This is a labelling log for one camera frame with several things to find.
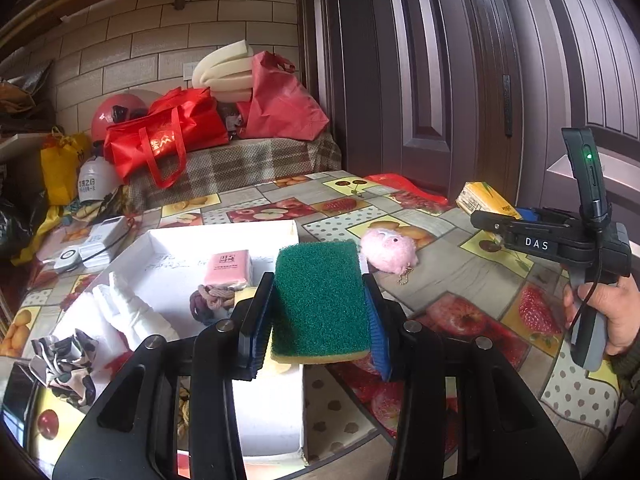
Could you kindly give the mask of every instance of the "open white box lid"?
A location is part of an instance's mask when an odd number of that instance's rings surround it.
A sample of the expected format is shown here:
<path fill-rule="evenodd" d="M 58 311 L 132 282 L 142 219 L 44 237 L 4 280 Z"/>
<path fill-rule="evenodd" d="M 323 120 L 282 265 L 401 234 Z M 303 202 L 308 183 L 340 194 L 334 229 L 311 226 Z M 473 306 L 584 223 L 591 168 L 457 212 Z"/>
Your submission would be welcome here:
<path fill-rule="evenodd" d="M 151 230 L 111 262 L 84 294 L 95 285 L 108 285 L 109 273 L 116 272 L 127 280 L 136 295 L 172 324 L 180 338 L 187 338 L 204 329 L 191 316 L 189 297 L 202 284 L 212 254 L 249 250 L 252 283 L 258 285 L 265 272 L 275 270 L 280 249 L 297 243 L 298 230 L 293 220 Z M 90 314 L 90 305 L 81 296 L 53 334 L 63 338 L 79 328 L 99 341 L 97 336 L 104 324 L 98 326 L 101 323 L 96 317 L 101 315 Z M 92 377 L 99 395 L 107 383 L 98 383 L 98 368 L 110 359 L 101 357 L 98 362 L 98 354 L 94 362 L 97 370 Z M 295 365 L 284 374 L 259 373 L 251 382 L 233 382 L 242 455 L 248 462 L 283 462 L 302 457 L 302 373 L 302 366 Z"/>

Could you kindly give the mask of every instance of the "sponge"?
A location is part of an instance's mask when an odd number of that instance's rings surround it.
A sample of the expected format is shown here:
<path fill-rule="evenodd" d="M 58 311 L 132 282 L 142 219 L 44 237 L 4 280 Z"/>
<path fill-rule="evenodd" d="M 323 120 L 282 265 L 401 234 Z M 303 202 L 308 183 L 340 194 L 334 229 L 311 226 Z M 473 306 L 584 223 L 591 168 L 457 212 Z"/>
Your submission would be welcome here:
<path fill-rule="evenodd" d="M 352 240 L 284 248 L 276 261 L 273 359 L 351 361 L 369 352 L 367 305 Z"/>

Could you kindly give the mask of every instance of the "tiled wall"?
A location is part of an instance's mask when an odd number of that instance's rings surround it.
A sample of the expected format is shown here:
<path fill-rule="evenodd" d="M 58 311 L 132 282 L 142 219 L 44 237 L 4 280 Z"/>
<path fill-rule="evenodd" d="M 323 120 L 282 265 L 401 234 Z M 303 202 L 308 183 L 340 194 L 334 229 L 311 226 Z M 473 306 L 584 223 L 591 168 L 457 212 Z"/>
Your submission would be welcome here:
<path fill-rule="evenodd" d="M 88 131 L 106 96 L 132 91 L 150 102 L 186 87 L 182 64 L 246 39 L 298 61 L 296 0 L 105 0 L 16 51 L 0 64 L 5 78 L 55 60 L 49 97 L 66 132 Z"/>

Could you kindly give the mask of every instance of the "red tote bag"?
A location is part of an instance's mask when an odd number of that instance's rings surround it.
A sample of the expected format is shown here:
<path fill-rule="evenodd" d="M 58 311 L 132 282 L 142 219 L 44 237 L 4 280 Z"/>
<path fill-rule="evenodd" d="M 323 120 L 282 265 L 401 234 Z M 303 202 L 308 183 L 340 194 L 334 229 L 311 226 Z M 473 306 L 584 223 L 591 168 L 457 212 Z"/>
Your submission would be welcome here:
<path fill-rule="evenodd" d="M 111 125 L 104 157 L 123 180 L 127 181 L 135 169 L 147 166 L 156 186 L 166 189 L 184 171 L 187 152 L 228 142 L 209 88 L 176 88 L 154 101 L 147 116 Z M 178 155 L 178 169 L 163 180 L 156 159 L 171 153 Z"/>
<path fill-rule="evenodd" d="M 295 69 L 289 60 L 271 52 L 254 56 L 254 94 L 246 127 L 238 137 L 314 140 L 322 132 L 329 119 L 293 75 Z"/>

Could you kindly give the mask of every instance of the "metal screw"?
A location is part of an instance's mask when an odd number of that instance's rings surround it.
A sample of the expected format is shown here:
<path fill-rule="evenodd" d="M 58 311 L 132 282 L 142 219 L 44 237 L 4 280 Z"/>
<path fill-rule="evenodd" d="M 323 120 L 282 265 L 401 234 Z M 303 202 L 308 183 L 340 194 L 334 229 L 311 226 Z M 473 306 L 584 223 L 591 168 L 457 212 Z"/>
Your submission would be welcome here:
<path fill-rule="evenodd" d="M 411 334 L 415 334 L 417 332 L 420 332 L 420 330 L 422 330 L 422 325 L 420 324 L 420 322 L 415 321 L 413 319 L 410 319 L 409 321 L 405 321 L 402 327 Z"/>
<path fill-rule="evenodd" d="M 164 337 L 161 335 L 150 335 L 145 339 L 145 347 L 149 348 L 149 350 L 153 350 L 154 348 L 158 348 L 163 341 Z"/>
<path fill-rule="evenodd" d="M 216 330 L 218 332 L 231 332 L 234 329 L 234 322 L 230 319 L 221 319 L 216 323 Z"/>
<path fill-rule="evenodd" d="M 482 350 L 488 350 L 493 345 L 494 343 L 488 337 L 484 337 L 483 335 L 476 337 L 476 346 Z"/>

